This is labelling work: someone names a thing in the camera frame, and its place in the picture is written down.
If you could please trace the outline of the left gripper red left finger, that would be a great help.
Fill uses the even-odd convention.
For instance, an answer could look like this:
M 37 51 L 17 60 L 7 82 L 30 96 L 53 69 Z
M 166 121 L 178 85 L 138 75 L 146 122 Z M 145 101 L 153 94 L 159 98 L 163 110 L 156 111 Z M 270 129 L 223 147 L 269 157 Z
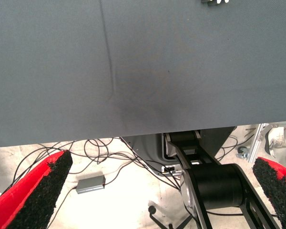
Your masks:
M 0 196 L 0 229 L 45 229 L 72 166 L 70 151 L 45 158 Z

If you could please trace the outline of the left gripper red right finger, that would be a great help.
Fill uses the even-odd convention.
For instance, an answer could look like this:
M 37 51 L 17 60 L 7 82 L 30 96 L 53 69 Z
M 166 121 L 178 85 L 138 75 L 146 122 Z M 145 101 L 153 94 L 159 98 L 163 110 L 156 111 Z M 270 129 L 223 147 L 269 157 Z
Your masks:
M 253 173 L 272 204 L 282 228 L 286 229 L 286 167 L 258 157 L 253 165 Z

